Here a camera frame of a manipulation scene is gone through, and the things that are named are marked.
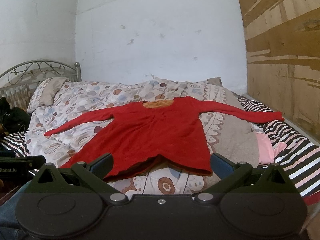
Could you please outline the red long-sleeve shirt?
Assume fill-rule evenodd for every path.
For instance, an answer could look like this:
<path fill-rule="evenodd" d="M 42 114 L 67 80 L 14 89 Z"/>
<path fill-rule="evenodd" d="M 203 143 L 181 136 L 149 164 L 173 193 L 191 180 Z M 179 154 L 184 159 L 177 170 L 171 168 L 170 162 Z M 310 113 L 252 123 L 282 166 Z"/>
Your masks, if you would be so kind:
<path fill-rule="evenodd" d="M 106 180 L 133 177 L 163 160 L 188 172 L 209 176 L 212 174 L 210 152 L 199 119 L 200 114 L 207 112 L 232 115 L 256 124 L 283 120 L 281 112 L 248 112 L 186 96 L 174 98 L 170 105 L 158 108 L 133 102 L 90 111 L 44 135 L 49 137 L 88 122 L 111 120 L 62 168 L 70 168 L 79 161 L 90 163 L 110 153 L 113 168 L 104 178 Z"/>

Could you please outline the patterned beige quilt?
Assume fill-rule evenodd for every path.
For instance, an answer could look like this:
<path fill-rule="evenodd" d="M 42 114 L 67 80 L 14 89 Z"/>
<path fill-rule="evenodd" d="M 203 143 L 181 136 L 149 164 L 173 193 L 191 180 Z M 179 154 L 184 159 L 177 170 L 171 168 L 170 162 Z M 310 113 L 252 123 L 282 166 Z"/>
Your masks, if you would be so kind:
<path fill-rule="evenodd" d="M 51 104 L 36 89 L 25 143 L 58 168 L 90 163 L 105 153 L 114 164 L 105 180 L 120 192 L 190 194 L 218 181 L 210 157 L 259 164 L 258 140 L 226 88 L 209 81 L 153 79 L 136 85 L 65 82 Z"/>

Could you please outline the pink cloth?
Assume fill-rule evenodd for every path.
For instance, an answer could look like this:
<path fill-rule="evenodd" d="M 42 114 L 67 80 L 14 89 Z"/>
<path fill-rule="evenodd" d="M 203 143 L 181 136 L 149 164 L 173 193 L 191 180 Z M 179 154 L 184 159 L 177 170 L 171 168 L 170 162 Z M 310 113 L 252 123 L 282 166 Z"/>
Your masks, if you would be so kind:
<path fill-rule="evenodd" d="M 269 137 L 262 132 L 256 132 L 255 135 L 258 141 L 260 164 L 268 165 L 273 163 L 279 153 L 287 148 L 287 144 L 284 142 L 278 142 L 272 146 Z"/>

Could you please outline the black bag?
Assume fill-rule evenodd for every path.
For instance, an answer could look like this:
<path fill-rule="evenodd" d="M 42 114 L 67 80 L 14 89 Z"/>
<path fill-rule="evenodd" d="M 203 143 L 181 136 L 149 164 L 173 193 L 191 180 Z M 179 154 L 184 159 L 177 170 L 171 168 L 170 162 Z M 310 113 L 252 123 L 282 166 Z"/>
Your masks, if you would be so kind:
<path fill-rule="evenodd" d="M 10 108 L 5 97 L 1 97 L 1 138 L 18 132 L 25 132 L 29 128 L 31 117 L 23 109 Z"/>

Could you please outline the striped black white pink sheet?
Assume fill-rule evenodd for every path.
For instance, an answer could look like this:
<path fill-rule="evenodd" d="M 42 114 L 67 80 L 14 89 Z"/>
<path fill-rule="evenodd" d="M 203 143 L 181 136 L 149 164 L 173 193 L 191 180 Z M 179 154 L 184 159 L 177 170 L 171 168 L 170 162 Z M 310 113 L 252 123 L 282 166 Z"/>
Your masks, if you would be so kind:
<path fill-rule="evenodd" d="M 279 163 L 301 196 L 319 192 L 319 146 L 283 121 L 259 124 L 258 127 L 279 149 L 274 161 Z"/>

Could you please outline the beige pillow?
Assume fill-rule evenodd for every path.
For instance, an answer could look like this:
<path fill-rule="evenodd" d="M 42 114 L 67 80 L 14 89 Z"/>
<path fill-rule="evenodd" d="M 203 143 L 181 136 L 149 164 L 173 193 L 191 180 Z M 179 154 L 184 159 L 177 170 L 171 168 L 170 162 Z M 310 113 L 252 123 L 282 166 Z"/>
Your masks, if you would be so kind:
<path fill-rule="evenodd" d="M 68 80 L 69 79 L 67 77 L 50 77 L 41 82 L 31 97 L 27 113 L 32 113 L 37 109 L 37 107 L 51 106 L 53 104 L 55 94 Z"/>

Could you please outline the metal bed headboard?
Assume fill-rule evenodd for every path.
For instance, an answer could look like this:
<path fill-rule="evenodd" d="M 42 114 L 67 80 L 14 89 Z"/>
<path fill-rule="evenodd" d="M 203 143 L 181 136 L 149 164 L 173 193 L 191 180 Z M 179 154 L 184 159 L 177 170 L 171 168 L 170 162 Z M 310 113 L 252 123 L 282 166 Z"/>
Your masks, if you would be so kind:
<path fill-rule="evenodd" d="M 27 110 L 36 87 L 50 77 L 67 77 L 81 81 L 80 63 L 72 66 L 54 60 L 30 60 L 19 63 L 1 74 L 1 97 L 10 107 Z"/>

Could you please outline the wooden plywood board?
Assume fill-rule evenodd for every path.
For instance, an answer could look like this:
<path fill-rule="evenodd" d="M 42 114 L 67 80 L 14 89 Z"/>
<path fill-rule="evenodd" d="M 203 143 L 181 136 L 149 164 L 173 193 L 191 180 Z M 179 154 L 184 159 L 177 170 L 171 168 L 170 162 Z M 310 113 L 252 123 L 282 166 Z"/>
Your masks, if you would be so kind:
<path fill-rule="evenodd" d="M 248 94 L 319 138 L 319 0 L 239 0 Z"/>

